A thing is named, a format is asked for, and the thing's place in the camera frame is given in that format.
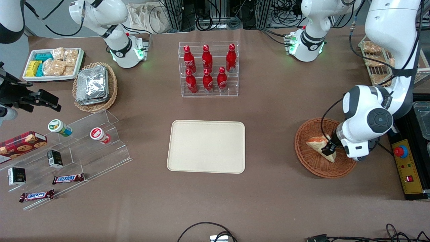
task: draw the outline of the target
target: aluminum foil packet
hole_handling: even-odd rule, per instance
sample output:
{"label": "aluminum foil packet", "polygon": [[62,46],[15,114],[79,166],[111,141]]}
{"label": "aluminum foil packet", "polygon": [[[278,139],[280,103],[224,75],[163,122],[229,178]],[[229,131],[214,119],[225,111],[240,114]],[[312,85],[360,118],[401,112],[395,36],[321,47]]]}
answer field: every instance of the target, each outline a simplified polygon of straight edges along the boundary
{"label": "aluminum foil packet", "polygon": [[81,70],[77,78],[76,101],[90,105],[109,100],[108,70],[101,65]]}

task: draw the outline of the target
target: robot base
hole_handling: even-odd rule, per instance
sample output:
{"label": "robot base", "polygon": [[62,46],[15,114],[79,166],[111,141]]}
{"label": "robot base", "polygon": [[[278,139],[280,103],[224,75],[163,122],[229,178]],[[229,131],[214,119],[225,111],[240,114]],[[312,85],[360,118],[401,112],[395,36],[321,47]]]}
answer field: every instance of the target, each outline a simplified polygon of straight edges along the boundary
{"label": "robot base", "polygon": [[289,35],[284,37],[285,50],[287,55],[292,55],[298,60],[303,62],[311,62],[323,51],[324,43],[322,43],[315,50],[309,50],[300,39],[303,29],[299,29],[296,32],[291,32]]}
{"label": "robot base", "polygon": [[141,38],[136,38],[130,35],[129,38],[132,41],[131,49],[122,58],[116,57],[112,52],[112,57],[116,63],[122,68],[131,68],[137,65],[139,62],[146,60],[147,58],[147,43],[143,43]]}

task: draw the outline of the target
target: emergency stop button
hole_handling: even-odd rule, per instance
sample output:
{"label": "emergency stop button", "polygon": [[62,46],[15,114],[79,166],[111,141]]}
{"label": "emergency stop button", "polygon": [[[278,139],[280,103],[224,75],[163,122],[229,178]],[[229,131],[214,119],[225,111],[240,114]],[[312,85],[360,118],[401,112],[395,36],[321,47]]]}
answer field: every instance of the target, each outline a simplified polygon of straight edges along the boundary
{"label": "emergency stop button", "polygon": [[399,146],[394,148],[394,154],[400,158],[408,157],[408,148],[406,146]]}

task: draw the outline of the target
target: table surface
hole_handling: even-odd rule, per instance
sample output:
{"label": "table surface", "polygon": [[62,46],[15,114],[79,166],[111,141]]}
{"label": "table surface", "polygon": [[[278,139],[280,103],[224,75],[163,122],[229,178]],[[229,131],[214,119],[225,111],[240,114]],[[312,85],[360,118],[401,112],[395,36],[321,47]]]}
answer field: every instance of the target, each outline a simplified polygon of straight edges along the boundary
{"label": "table surface", "polygon": [[[353,42],[363,37],[357,28]],[[175,241],[193,223],[230,228],[239,241],[303,241],[332,236],[386,236],[385,224],[417,236],[428,229],[428,202],[404,201],[394,159],[374,150],[346,177],[321,179],[304,168],[294,150],[302,123],[320,117],[356,84],[370,84],[364,62],[348,46],[349,30],[332,29],[313,62],[286,56],[259,31],[193,31],[153,36],[148,60],[122,69],[102,38],[30,37],[30,50],[80,47],[85,64],[105,62],[117,75],[118,96],[109,109],[132,162],[33,211],[0,186],[2,241]],[[182,98],[178,42],[239,41],[240,93],[231,98]],[[1,139],[28,130],[47,133],[59,118],[71,123],[88,113],[73,104],[72,82],[35,84],[60,98],[62,111],[35,107],[5,121]],[[416,92],[430,91],[427,83]],[[341,105],[329,118],[342,120]],[[246,127],[242,174],[172,172],[166,167],[170,127],[178,119],[240,121]],[[388,145],[384,138],[382,143]],[[208,241],[220,229],[202,225],[184,241]]]}

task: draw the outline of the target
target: red cookie box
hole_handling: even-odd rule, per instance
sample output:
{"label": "red cookie box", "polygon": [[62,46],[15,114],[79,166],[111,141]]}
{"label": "red cookie box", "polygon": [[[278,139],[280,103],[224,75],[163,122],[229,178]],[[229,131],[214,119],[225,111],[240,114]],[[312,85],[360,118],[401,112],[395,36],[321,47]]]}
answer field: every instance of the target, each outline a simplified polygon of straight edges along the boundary
{"label": "red cookie box", "polygon": [[46,136],[28,131],[0,143],[0,164],[47,145]]}

